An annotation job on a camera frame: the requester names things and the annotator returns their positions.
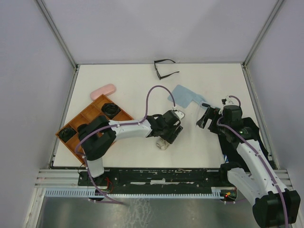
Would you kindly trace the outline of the light blue cleaning cloth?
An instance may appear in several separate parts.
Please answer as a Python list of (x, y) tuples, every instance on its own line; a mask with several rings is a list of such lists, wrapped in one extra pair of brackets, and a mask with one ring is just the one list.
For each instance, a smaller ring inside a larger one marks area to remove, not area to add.
[(175, 100), (175, 104), (182, 108), (187, 108), (195, 96), (191, 90), (181, 85), (177, 85), (171, 93)]

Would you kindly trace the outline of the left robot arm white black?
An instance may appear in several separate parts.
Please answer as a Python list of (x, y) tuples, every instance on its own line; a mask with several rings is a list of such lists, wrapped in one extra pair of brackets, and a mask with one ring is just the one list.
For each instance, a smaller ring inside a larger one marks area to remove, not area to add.
[(183, 127), (185, 114), (180, 110), (168, 110), (165, 114), (147, 115), (142, 120), (114, 121), (105, 116), (95, 118), (89, 124), (78, 126), (80, 147), (84, 151), (85, 165), (90, 171), (89, 180), (101, 185), (105, 180), (102, 157), (111, 145), (128, 138), (161, 138), (173, 144)]

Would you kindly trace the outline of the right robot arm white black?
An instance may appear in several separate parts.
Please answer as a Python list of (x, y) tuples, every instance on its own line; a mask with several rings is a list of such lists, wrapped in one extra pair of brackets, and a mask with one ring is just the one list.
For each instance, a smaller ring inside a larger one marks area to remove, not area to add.
[(226, 105), (223, 109), (208, 107), (196, 125), (224, 137), (234, 151), (246, 163), (251, 176), (246, 175), (236, 162), (222, 164), (218, 181), (228, 186), (233, 184), (248, 200), (257, 224), (261, 228), (275, 226), (288, 227), (297, 219), (301, 202), (295, 190), (289, 190), (276, 175), (267, 161), (258, 141), (258, 135), (252, 128), (245, 126), (239, 105)]

